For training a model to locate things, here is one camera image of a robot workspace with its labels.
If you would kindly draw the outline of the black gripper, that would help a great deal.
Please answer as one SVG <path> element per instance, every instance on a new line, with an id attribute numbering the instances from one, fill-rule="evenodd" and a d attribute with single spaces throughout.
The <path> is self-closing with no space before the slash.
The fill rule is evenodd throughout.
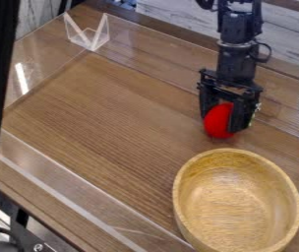
<path id="1" fill-rule="evenodd" d="M 252 126 L 261 107 L 262 87 L 256 83 L 261 45 L 256 42 L 244 44 L 220 43 L 217 69 L 201 69 L 200 111 L 205 117 L 221 99 L 233 102 L 229 132 L 238 133 Z"/>

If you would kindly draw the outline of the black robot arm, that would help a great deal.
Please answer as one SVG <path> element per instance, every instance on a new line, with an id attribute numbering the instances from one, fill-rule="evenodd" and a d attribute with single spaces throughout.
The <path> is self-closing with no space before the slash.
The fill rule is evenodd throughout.
<path id="1" fill-rule="evenodd" d="M 218 139 L 232 138 L 252 126 L 261 109 L 262 86 L 256 83 L 257 66 L 272 54 L 261 57 L 257 41 L 262 33 L 262 0 L 196 0 L 200 7 L 218 13 L 217 69 L 201 69 L 200 112 L 205 132 Z"/>

